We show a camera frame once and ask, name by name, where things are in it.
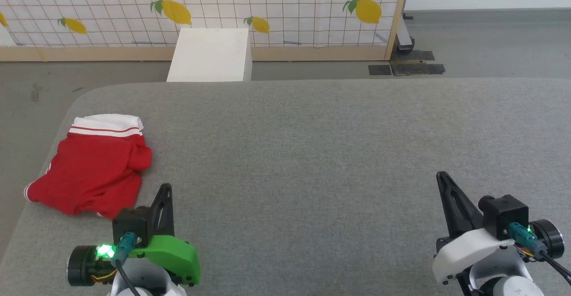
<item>teal connector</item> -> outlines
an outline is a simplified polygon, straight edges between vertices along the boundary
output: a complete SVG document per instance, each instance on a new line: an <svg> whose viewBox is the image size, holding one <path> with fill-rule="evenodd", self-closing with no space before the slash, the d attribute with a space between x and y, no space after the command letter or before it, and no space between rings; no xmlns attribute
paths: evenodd
<svg viewBox="0 0 571 296"><path fill-rule="evenodd" d="M117 244L115 254L111 259L111 264L113 267L117 267L116 262L119 261L121 265L125 263L129 253L133 249L135 249L135 245L137 244L137 235L135 233L128 232L121 239Z"/></svg>
<svg viewBox="0 0 571 296"><path fill-rule="evenodd" d="M523 227L518 222L512 222L508 226L508 235L511 239L515 240L516 243L526 247L536 259L541 259L541 251L547 252L547 247L544 243L537 240L537 237L526 227Z"/></svg>

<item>cable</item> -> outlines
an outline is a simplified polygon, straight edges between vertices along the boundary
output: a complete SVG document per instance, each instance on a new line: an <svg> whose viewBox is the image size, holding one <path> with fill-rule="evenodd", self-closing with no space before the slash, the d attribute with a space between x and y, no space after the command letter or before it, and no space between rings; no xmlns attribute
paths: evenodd
<svg viewBox="0 0 571 296"><path fill-rule="evenodd" d="M523 253L524 255L528 256L528 257L534 257L534 255L530 252L528 252L526 249L520 248L520 247L516 247L518 251L520 251L521 253Z"/></svg>
<svg viewBox="0 0 571 296"><path fill-rule="evenodd" d="M95 275L91 275L91 277L92 277L94 280L97 280L97 281L99 281L99 280L106 280L106 279L110 278L111 276L115 275L116 273L117 273L117 270L115 269L114 271L112 271L112 272L111 272L110 274L108 274L108 275L101 276L101 277L96 277Z"/></svg>
<svg viewBox="0 0 571 296"><path fill-rule="evenodd" d="M555 259L551 258L551 256L549 256L546 251L540 251L539 253L545 258L545 261L551 265L553 269L557 270L557 272L559 272L559 274L565 278L567 283L571 285L571 271L567 270L567 268L563 267L563 265L556 262Z"/></svg>
<svg viewBox="0 0 571 296"><path fill-rule="evenodd" d="M123 278L123 280L125 281L125 284L127 284L129 289L133 293L133 296L141 296L141 294L139 294L139 292L137 292L137 290L135 289L135 286L133 286L133 283L131 283L131 281L127 277L127 274L125 274L125 271L123 270L123 266L121 265L121 262L119 260L115 261L115 266L117 267L119 275L121 275L121 278Z"/></svg>

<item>lemon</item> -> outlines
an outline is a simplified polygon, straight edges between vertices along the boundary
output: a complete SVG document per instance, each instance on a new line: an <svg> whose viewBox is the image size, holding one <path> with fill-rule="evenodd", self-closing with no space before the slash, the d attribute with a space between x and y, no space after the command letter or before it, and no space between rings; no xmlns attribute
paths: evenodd
<svg viewBox="0 0 571 296"><path fill-rule="evenodd" d="M4 25L4 26L8 26L8 23L6 23L6 18L4 17L4 14L0 13L0 24Z"/></svg>
<svg viewBox="0 0 571 296"><path fill-rule="evenodd" d="M343 10L345 10L345 7L347 7L351 14L353 14L353 10L355 10L357 18L363 23L378 24L381 18L381 6L375 1L352 0L345 2Z"/></svg>
<svg viewBox="0 0 571 296"><path fill-rule="evenodd" d="M65 17L60 18L58 20L58 24L62 24L63 26L67 26L67 28L69 28L73 32L76 32L79 34L87 34L87 30L85 29L85 25L82 24L78 20L74 20L73 18L65 18Z"/></svg>
<svg viewBox="0 0 571 296"><path fill-rule="evenodd" d="M190 24L192 25L190 12L184 5L171 1L171 0L158 0L151 3L151 10L155 9L155 11L159 14L162 14L165 11L165 15L171 21L178 23L178 24Z"/></svg>
<svg viewBox="0 0 571 296"><path fill-rule="evenodd" d="M261 17L250 16L245 18L244 22L248 22L248 25L260 33L269 34L269 23Z"/></svg>

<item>gray table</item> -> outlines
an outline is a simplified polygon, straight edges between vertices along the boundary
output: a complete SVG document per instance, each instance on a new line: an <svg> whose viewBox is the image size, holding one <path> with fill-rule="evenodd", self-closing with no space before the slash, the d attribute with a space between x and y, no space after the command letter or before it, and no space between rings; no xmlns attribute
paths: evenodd
<svg viewBox="0 0 571 296"><path fill-rule="evenodd" d="M98 113L145 124L153 166L137 203L173 184L177 236L203 270L191 295L459 296L430 270L446 233L439 170L474 201L513 194L571 237L567 80L112 86L74 103L50 157L74 117ZM112 241L111 228L28 203L0 267L2 295L106 295L68 286L65 265L76 245ZM569 293L547 265L530 272L546 295Z"/></svg>

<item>black cable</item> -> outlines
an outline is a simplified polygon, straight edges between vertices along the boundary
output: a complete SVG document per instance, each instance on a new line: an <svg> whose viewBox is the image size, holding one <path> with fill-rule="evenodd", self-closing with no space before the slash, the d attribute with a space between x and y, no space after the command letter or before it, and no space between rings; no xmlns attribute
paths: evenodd
<svg viewBox="0 0 571 296"><path fill-rule="evenodd" d="M121 265L121 262L118 259L115 261L115 266L117 267L117 271L121 275L121 278L123 278L123 280L125 281L125 284L127 284L129 289L133 293L133 296L141 296L141 294L139 294L139 292L137 292L137 290L135 289L135 286L133 286L133 283L131 283L131 281L127 277L127 274L125 274L125 271L123 270L123 266Z"/></svg>
<svg viewBox="0 0 571 296"><path fill-rule="evenodd" d="M551 258L551 256L547 254L547 251L540 251L539 253L543 256L543 258L545 258L545 261L551 265L553 269L557 270L557 272L559 272L559 274L565 278L567 283L571 285L571 271L567 270L567 268L563 267L563 265L555 261L555 259Z"/></svg>

